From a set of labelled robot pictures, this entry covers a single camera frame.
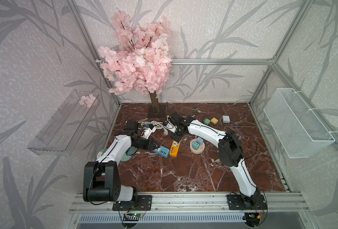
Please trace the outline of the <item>green charger plug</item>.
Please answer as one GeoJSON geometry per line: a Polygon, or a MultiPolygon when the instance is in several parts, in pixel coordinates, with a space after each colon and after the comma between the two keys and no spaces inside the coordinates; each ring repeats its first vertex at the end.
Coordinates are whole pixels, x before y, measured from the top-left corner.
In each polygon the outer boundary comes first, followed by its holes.
{"type": "Polygon", "coordinates": [[[208,119],[208,118],[203,119],[203,124],[208,126],[210,123],[211,123],[210,119],[208,119]]]}

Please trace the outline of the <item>orange power strip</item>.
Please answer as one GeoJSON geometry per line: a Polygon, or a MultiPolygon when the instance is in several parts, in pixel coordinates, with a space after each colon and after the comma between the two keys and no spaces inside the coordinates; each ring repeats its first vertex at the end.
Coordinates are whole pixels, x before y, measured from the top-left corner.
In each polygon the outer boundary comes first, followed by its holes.
{"type": "Polygon", "coordinates": [[[170,156],[177,157],[180,147],[180,142],[173,141],[170,148],[170,156]]]}

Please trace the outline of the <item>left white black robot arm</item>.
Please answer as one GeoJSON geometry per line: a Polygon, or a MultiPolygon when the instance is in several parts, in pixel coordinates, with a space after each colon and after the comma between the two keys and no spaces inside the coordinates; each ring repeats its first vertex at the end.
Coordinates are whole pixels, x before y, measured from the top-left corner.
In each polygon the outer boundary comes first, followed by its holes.
{"type": "Polygon", "coordinates": [[[83,199],[93,205],[105,202],[138,204],[135,187],[121,184],[118,165],[130,147],[154,151],[160,146],[150,137],[138,136],[138,123],[128,121],[126,128],[114,136],[114,141],[101,157],[84,167],[83,199]]]}

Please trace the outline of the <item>white charger plug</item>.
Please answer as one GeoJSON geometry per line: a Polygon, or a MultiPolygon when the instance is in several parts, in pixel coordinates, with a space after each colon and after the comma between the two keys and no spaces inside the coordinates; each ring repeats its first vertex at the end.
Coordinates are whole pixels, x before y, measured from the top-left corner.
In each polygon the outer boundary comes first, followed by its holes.
{"type": "Polygon", "coordinates": [[[229,117],[228,115],[223,115],[223,116],[222,116],[222,122],[223,122],[224,124],[229,124],[230,121],[231,121],[231,119],[230,119],[230,117],[229,117]]]}

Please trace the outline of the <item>teal power strip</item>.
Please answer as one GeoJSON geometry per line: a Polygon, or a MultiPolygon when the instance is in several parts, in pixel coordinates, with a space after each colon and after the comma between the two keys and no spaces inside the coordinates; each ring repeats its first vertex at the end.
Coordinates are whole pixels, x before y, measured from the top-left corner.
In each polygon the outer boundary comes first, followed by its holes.
{"type": "Polygon", "coordinates": [[[154,149],[153,151],[165,158],[168,158],[168,156],[170,155],[170,150],[164,146],[160,146],[159,148],[154,149]]]}

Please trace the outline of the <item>yellow charger plug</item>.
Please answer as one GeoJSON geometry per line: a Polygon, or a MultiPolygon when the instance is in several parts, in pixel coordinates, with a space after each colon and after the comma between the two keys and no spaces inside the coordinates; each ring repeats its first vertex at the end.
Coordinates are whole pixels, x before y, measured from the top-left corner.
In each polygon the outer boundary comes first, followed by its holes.
{"type": "Polygon", "coordinates": [[[215,117],[211,119],[211,123],[214,124],[214,125],[218,124],[218,122],[219,122],[219,120],[215,117]]]}

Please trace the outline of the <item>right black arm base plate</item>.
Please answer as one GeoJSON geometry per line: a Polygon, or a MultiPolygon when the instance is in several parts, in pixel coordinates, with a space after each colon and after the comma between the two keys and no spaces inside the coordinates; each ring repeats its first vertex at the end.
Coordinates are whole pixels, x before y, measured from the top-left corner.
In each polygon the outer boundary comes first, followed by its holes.
{"type": "Polygon", "coordinates": [[[242,197],[241,194],[229,194],[226,196],[229,210],[243,211],[266,211],[268,210],[267,201],[264,195],[259,195],[258,198],[252,199],[242,197]]]}

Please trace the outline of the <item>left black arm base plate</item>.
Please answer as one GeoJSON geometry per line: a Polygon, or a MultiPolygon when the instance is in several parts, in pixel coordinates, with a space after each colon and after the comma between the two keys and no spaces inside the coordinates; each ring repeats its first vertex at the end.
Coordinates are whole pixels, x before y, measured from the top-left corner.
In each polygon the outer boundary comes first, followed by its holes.
{"type": "Polygon", "coordinates": [[[113,211],[148,211],[152,206],[152,195],[138,195],[134,196],[130,201],[118,201],[113,204],[113,211]]]}

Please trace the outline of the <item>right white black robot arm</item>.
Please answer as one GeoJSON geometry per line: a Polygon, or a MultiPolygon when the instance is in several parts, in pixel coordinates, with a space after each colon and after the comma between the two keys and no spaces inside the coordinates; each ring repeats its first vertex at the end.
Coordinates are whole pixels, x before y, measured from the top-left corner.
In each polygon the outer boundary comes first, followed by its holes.
{"type": "Polygon", "coordinates": [[[248,172],[241,142],[234,131],[220,131],[194,117],[182,117],[177,112],[169,116],[169,123],[175,127],[171,135],[174,141],[179,142],[185,134],[191,134],[216,146],[220,161],[231,169],[238,183],[243,204],[248,208],[257,204],[261,193],[248,172]]]}

